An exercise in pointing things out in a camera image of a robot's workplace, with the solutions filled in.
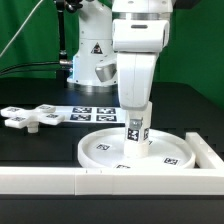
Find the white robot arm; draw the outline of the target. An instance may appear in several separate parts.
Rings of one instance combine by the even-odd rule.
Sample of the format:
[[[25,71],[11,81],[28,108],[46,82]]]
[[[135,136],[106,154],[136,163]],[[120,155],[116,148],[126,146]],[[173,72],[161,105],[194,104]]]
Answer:
[[[84,0],[79,50],[68,83],[89,91],[118,87],[126,127],[150,126],[149,95],[157,59],[169,41],[176,0]]]

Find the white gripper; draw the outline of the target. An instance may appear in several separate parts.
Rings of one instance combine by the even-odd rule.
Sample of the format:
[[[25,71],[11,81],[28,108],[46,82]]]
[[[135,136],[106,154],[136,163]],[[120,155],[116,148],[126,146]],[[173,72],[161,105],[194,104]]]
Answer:
[[[140,130],[146,109],[158,55],[148,53],[118,53],[117,76],[120,106],[129,113],[129,127]]]

